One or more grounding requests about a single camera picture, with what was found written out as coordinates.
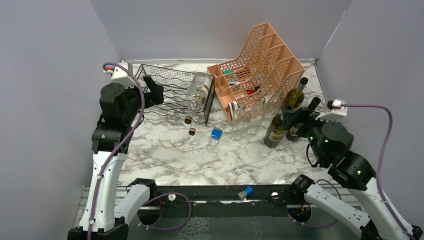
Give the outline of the green wine bottle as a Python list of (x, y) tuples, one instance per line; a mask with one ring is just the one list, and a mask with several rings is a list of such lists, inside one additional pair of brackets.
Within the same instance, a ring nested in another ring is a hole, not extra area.
[(321, 103), (319, 97), (314, 97), (307, 107), (302, 106), (295, 112), (284, 112), (283, 121), (284, 129), (286, 130), (285, 137), (291, 142), (297, 142), (300, 138), (306, 138), (308, 127), (314, 118), (318, 116), (315, 111)]
[(296, 112), (302, 106), (305, 99), (304, 89), (309, 82), (307, 77), (302, 77), (297, 86), (288, 91), (282, 101), (281, 109), (288, 112)]

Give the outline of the blue grey cylinder cap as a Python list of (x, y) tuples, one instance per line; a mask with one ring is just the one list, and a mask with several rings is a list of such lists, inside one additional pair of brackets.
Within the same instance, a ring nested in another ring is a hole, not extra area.
[(253, 191), (254, 190), (251, 186), (247, 186), (244, 190), (237, 194), (237, 197), (240, 201), (244, 201), (249, 195), (253, 193)]

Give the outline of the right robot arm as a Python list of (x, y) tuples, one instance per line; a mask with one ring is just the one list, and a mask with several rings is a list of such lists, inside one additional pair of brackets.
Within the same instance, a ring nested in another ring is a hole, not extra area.
[(308, 140), (316, 159), (315, 166), (350, 192), (363, 211), (343, 202), (304, 174), (289, 186), (289, 199), (306, 201), (324, 210), (352, 230), (362, 240), (418, 240), (424, 231), (408, 223), (380, 191), (377, 173), (368, 160), (351, 151), (354, 137), (340, 122), (317, 120), (318, 112), (300, 109), (283, 113), (284, 129), (294, 129)]

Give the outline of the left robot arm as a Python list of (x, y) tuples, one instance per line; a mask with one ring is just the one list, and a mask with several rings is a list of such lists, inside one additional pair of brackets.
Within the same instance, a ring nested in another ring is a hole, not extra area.
[(102, 113), (91, 137), (93, 169), (87, 203), (78, 226), (68, 231), (69, 240), (125, 240), (140, 207), (157, 200), (155, 181), (137, 178), (116, 204), (120, 171), (143, 119), (142, 91), (131, 76), (113, 79), (100, 91)]

